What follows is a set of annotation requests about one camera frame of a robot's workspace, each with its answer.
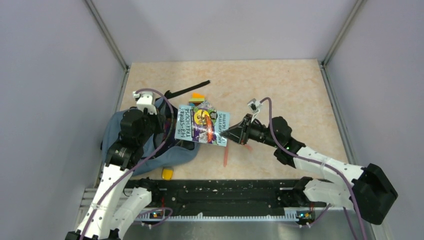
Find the white bracket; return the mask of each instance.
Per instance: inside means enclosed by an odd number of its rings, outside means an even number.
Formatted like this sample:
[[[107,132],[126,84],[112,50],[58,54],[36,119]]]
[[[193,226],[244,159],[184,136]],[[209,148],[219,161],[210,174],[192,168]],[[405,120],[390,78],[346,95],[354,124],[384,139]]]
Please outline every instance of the white bracket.
[[[344,187],[346,184],[343,181],[343,179],[337,175],[336,172],[329,169],[328,167],[325,167],[324,165],[332,166],[333,168],[339,170],[349,181],[350,185],[353,186],[352,183],[353,179],[358,179],[362,173],[364,172],[362,170],[362,166],[359,165],[352,165],[349,163],[344,163],[338,160],[335,160],[329,156],[320,154],[319,152],[316,152],[312,148],[306,146],[302,147],[298,152],[297,155],[313,159],[321,164],[316,164],[312,162],[305,161],[303,159],[299,159],[297,157],[293,157],[294,165],[296,169],[305,170],[314,174],[321,175],[322,178],[329,180],[338,186]]]
[[[142,112],[144,111],[144,109],[147,109],[147,112],[150,115],[158,114],[155,107],[155,94],[153,92],[142,91],[142,92],[136,93],[136,91],[133,91],[132,97],[135,99],[138,99],[137,109],[141,110]]]
[[[354,205],[349,200],[351,194],[346,186],[338,186],[332,182],[313,179],[305,185],[303,193],[311,202],[325,202],[335,207],[353,209]]]
[[[252,100],[250,100],[247,103],[247,106],[250,108],[250,110],[252,111],[252,119],[251,122],[253,123],[253,121],[256,119],[256,117],[258,116],[259,112],[261,111],[261,107],[262,107],[262,103],[259,102],[258,100],[256,100],[256,98],[253,98]]]
[[[119,237],[124,239],[131,224],[151,201],[150,191],[143,187],[134,188],[129,198],[113,215],[110,229],[119,229]]]

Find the cable tie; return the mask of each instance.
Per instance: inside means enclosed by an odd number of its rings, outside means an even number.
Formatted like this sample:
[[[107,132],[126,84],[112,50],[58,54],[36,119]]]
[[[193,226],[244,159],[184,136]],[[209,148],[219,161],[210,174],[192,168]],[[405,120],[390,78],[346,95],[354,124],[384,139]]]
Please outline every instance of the cable tie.
[[[321,162],[320,169],[321,169],[321,174],[324,177],[324,179],[327,179],[326,178],[326,171],[324,170],[324,168],[326,167],[326,165],[329,161],[331,161],[331,158],[326,156],[325,159]]]

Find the blue bag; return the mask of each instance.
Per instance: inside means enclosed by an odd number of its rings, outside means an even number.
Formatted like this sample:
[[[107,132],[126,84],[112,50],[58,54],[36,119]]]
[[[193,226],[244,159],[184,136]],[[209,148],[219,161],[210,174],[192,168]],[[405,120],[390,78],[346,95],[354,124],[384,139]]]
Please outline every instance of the blue bag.
[[[196,86],[189,87],[187,89],[171,93],[167,91],[164,95],[168,99],[191,91],[193,89],[202,87],[207,85],[210,81],[202,82]],[[165,115],[165,133],[152,135],[148,141],[143,146],[144,154],[142,159],[152,154],[152,152],[159,146],[164,140],[165,134],[168,134],[169,129],[171,128],[171,111],[165,101],[162,98],[158,98],[154,104],[160,111],[161,114]],[[174,124],[177,122],[177,114],[178,109],[172,106],[174,112]],[[106,155],[108,153],[108,149],[112,146],[112,144],[118,139],[118,133],[121,131],[121,120],[123,118],[124,111],[119,111],[113,114],[110,118],[109,123],[106,126],[106,130],[104,131],[103,141],[101,144],[101,159],[102,162],[105,163]],[[155,154],[152,159],[147,160],[143,165],[137,168],[133,176],[137,176],[140,174],[144,174],[150,172],[159,167],[172,167],[180,164],[187,163],[194,159],[199,152],[200,144],[192,141],[185,141],[175,139],[175,127],[172,128],[172,131],[169,132],[170,136],[166,140],[164,146]]]

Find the blue cloth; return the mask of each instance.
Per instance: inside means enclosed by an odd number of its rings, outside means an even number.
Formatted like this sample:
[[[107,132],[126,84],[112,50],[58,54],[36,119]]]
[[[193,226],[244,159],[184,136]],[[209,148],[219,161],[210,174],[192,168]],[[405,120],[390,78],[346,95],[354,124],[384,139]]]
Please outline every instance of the blue cloth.
[[[158,99],[155,102],[155,106],[159,107],[162,103],[162,98]],[[165,108],[168,105],[165,104],[162,109],[160,109],[161,113],[165,112]],[[113,114],[113,116],[110,118],[109,123],[106,126],[106,130],[104,131],[103,135],[103,143],[102,143],[102,150],[101,150],[101,159],[103,163],[106,161],[106,155],[108,154],[108,149],[114,144],[114,142],[118,139],[118,134],[121,131],[121,120],[123,118],[125,111],[119,111]],[[162,134],[157,136],[157,139],[162,139]],[[149,156],[154,150],[155,146],[153,144],[153,135],[148,139],[146,144],[143,146],[144,154],[143,158]],[[180,164],[187,163],[195,158],[195,156],[198,154],[200,148],[200,144],[195,142],[194,143],[194,149],[188,150],[181,146],[172,146],[170,147],[166,152],[164,152],[162,155],[158,156],[154,159],[147,160],[143,165],[141,165],[139,168],[137,168],[133,176],[137,176],[140,174],[144,174],[147,172],[150,172],[156,168],[159,167],[172,167]]]

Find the small white clip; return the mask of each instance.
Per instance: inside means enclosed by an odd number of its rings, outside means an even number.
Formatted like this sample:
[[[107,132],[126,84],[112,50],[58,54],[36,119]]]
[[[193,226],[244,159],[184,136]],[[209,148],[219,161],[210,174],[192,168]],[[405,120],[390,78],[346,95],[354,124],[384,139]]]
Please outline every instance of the small white clip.
[[[137,91],[133,91],[133,92],[132,92],[132,97],[133,97],[134,99],[138,99],[138,98],[140,98],[140,93],[137,93]]]
[[[247,106],[250,108],[250,110],[253,113],[252,119],[251,119],[251,122],[253,123],[253,121],[256,119],[259,112],[261,111],[262,103],[256,100],[256,98],[253,98],[247,103]]]

